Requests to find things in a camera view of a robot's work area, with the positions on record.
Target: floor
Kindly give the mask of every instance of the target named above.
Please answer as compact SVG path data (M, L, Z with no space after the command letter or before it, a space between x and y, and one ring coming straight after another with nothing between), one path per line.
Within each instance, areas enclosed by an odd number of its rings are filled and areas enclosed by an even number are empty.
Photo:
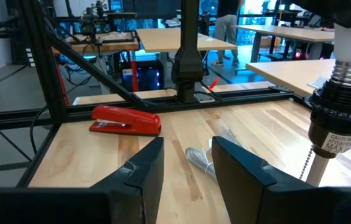
M238 68L244 68L245 63L250 61L251 46L242 46L238 49L238 59L240 61ZM226 56L232 57L230 51L225 52ZM217 59L216 51L208 54L209 63ZM224 67L211 67L210 75L204 78L204 82L208 85L217 77L220 77L221 84L229 83L246 83L258 82L264 80L263 77L254 74L251 71L239 72L235 75L236 67L232 67L232 60L225 60ZM74 83L80 83L86 79L88 75L72 75ZM73 85L63 79L65 87L70 90ZM80 86L68 94L69 100L72 102L78 96L99 95L101 90L96 87L97 82L90 80L86 85ZM0 68L0 111L26 110L42 108L45 105L44 95L40 87L39 78L35 68L8 65ZM11 129L3 131L12 141L14 141L29 157L33 157L32 147L29 139L29 128ZM39 146L48 131L43 127L34 129L36 145ZM20 155L3 137L0 136L0 165L16 162L25 162L25 158ZM25 169L16 169L0 172L0 187L13 187L21 178Z

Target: white cable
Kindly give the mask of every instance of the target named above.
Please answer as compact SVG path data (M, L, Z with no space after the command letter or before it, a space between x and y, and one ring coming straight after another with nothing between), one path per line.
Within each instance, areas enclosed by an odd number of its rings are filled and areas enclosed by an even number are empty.
M185 156L187 157L190 163L192 163L202 171L205 171L206 174L212 176L215 180L217 180L215 176L213 162L209 161L209 159L206 156L206 153L212 153L212 151L210 149L198 150L193 149L191 147L185 150Z

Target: black metal frame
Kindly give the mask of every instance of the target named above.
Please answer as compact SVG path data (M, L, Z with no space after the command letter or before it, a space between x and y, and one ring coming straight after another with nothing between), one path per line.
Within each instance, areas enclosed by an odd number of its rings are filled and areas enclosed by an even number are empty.
M122 86L115 83L112 79L102 74L83 57L74 52L65 42L59 40L50 32L47 32L38 1L18 1L22 9L22 15L24 16L26 29L28 31L32 46L32 53L35 57L36 70L39 75L40 83L42 85L45 100L50 113L50 118L37 119L35 121L35 125L53 125L43 144L41 147L39 147L33 161L30 163L19 181L17 185L18 187L27 187L29 185L61 124L91 120L91 112L93 108L97 105L102 105L102 103L99 103L66 107L65 103L63 102L63 95L59 85L58 76L56 74L55 61L51 47L55 47L74 63L78 64L88 73L90 73L99 82L106 85L108 88L126 100L104 103L104 105L135 108L150 113L166 113L182 110L197 110L221 106L242 105L265 101L287 100L292 98L296 103L308 108L304 102L304 98L296 95L290 90L280 87L217 93L222 100L215 100L206 103L179 103L176 97L151 98L142 100L134 93L128 92ZM189 32L188 34L195 35L195 37L197 36L197 34L193 32ZM0 113L0 130L30 127L40 111L41 110L22 110Z

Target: warning label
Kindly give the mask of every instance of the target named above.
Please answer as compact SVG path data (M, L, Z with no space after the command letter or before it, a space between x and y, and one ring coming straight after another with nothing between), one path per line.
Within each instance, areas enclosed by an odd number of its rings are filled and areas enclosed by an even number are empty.
M322 145L322 149L335 154L346 152L351 149L351 136L329 133Z

